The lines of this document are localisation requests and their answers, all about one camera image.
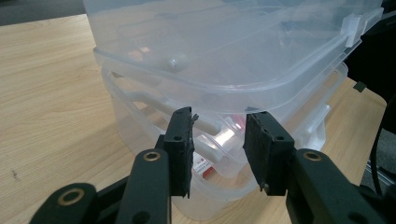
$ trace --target wood grain surface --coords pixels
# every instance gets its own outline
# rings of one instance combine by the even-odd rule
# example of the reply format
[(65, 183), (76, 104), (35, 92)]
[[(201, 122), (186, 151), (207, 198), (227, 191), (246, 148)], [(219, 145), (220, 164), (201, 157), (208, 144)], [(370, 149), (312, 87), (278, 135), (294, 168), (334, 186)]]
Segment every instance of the wood grain surface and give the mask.
[[(56, 189), (102, 189), (130, 173), (85, 15), (0, 27), (0, 223), (27, 223)], [(344, 81), (326, 118), (328, 154), (359, 184), (386, 103)], [(137, 146), (154, 143), (136, 127)], [(174, 223), (198, 223), (173, 207)], [(257, 189), (202, 223), (290, 223), (284, 197)]]

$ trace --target black cable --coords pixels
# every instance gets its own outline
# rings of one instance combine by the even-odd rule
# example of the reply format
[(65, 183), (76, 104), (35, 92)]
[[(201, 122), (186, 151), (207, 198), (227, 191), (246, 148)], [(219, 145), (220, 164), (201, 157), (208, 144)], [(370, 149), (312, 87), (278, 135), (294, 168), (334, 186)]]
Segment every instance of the black cable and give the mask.
[(376, 147), (378, 145), (378, 140), (379, 140), (379, 135), (381, 134), (381, 130), (382, 130), (382, 122), (381, 122), (381, 125), (379, 125), (379, 129), (378, 129), (378, 132), (375, 137), (373, 148), (370, 153), (370, 163), (371, 163), (371, 170), (372, 170), (371, 173), (372, 173), (372, 177), (373, 177), (375, 191), (379, 195), (382, 195), (382, 189), (381, 189), (381, 186), (379, 185), (378, 170), (376, 168)]

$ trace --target stacked plastic containers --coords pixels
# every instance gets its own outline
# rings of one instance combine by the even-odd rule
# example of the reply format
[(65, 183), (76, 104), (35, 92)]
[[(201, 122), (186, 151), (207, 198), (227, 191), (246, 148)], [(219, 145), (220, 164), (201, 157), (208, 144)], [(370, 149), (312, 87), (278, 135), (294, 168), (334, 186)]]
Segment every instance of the stacked plastic containers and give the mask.
[(320, 149), (342, 63), (382, 15), (380, 0), (85, 0), (94, 55), (120, 135), (153, 140), (192, 106), (187, 217), (212, 218), (257, 184), (242, 145), (247, 113), (270, 111), (297, 147)]

